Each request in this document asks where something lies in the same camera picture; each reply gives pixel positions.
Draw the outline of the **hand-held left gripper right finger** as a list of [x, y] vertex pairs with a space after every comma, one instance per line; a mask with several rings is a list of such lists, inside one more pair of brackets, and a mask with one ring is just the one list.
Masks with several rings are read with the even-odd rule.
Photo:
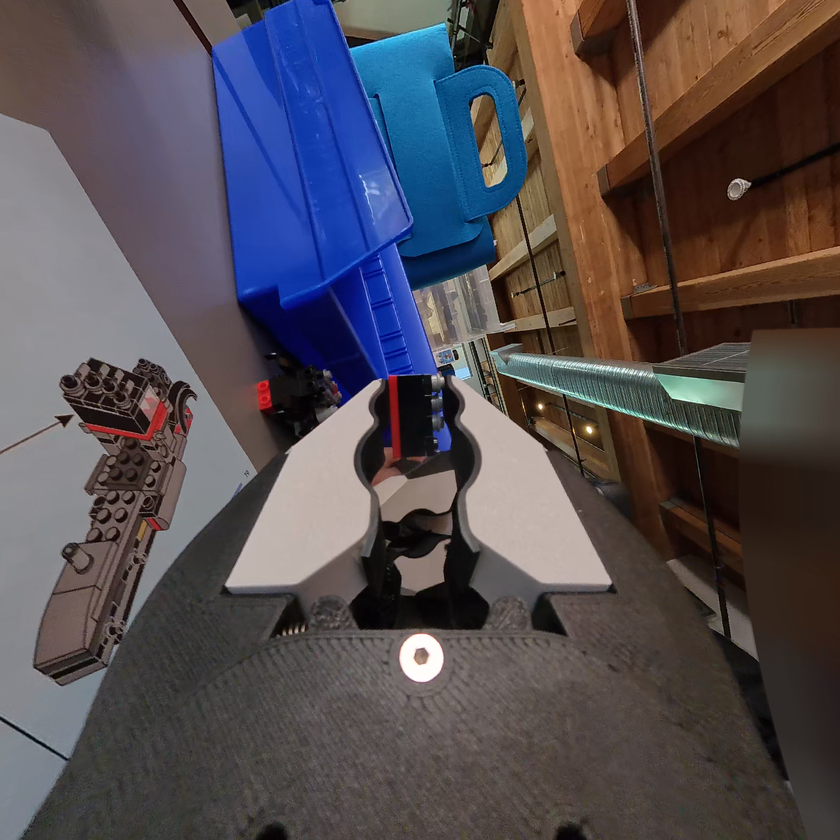
[[457, 487], [451, 594], [608, 592], [613, 581], [549, 452], [456, 377], [443, 396]]

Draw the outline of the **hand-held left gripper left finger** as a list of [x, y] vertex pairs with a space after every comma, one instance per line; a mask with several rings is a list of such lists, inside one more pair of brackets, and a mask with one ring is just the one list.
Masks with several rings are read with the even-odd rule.
[[377, 431], [368, 384], [287, 452], [275, 484], [226, 581], [235, 595], [357, 596], [368, 585], [380, 504], [361, 465]]

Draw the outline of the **grey black brick spaceship model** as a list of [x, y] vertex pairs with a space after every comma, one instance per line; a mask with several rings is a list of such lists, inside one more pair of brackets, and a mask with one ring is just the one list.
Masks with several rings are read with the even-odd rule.
[[277, 372], [256, 386], [259, 410], [295, 439], [307, 436], [342, 405], [343, 395], [330, 371], [303, 365], [285, 353], [267, 353], [265, 359]]

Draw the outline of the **small black red brick block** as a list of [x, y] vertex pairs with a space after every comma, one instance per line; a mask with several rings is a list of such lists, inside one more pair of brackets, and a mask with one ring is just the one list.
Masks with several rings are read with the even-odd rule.
[[445, 378], [440, 374], [390, 375], [388, 410], [394, 460], [427, 458], [438, 452], [445, 427]]

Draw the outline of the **brick building instruction booklet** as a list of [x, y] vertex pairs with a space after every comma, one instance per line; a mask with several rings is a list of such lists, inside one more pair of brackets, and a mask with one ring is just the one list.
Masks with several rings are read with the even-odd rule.
[[[70, 408], [60, 377], [90, 357], [161, 364], [197, 393], [185, 483], [154, 539], [132, 616], [254, 468], [48, 132], [2, 116], [2, 447]], [[74, 419], [2, 454], [2, 715], [68, 755], [104, 671], [58, 686], [33, 665], [61, 548], [81, 541], [102, 448]]]

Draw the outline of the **threaded metal rod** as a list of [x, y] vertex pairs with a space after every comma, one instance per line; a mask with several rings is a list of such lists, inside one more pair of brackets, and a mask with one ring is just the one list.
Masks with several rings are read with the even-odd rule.
[[668, 279], [668, 290], [673, 311], [677, 344], [680, 355], [686, 355], [688, 342], [683, 311], [679, 300], [679, 283], [676, 277], [676, 264], [673, 252], [673, 239], [671, 236], [669, 215], [665, 196], [665, 187], [662, 176], [662, 167], [658, 149], [658, 138], [655, 127], [655, 119], [649, 97], [644, 63], [644, 45], [639, 26], [637, 4], [635, 1], [626, 1], [626, 15], [631, 36], [633, 56], [637, 72], [637, 86], [640, 104], [644, 117], [644, 135], [647, 145], [647, 157], [652, 178], [654, 202], [658, 218], [661, 245], [665, 257], [666, 273]]

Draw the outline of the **teal felt bag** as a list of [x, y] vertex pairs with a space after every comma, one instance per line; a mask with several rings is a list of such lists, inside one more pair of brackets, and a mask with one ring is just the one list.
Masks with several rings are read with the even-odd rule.
[[[413, 218], [397, 245], [410, 288], [487, 266], [495, 257], [489, 216], [515, 200], [528, 170], [511, 80], [491, 66], [456, 70], [444, 24], [350, 53]], [[507, 166], [494, 185], [471, 118], [481, 97], [494, 102]]]

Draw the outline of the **silver corrugated duct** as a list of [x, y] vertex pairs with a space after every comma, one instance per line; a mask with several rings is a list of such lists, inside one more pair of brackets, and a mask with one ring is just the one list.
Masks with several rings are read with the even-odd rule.
[[739, 448], [739, 407], [720, 405], [720, 397], [708, 393], [700, 402], [673, 396], [663, 383], [665, 376], [657, 375], [650, 363], [528, 353], [520, 343], [493, 350], [490, 356], [500, 375], [517, 382], [714, 445]]

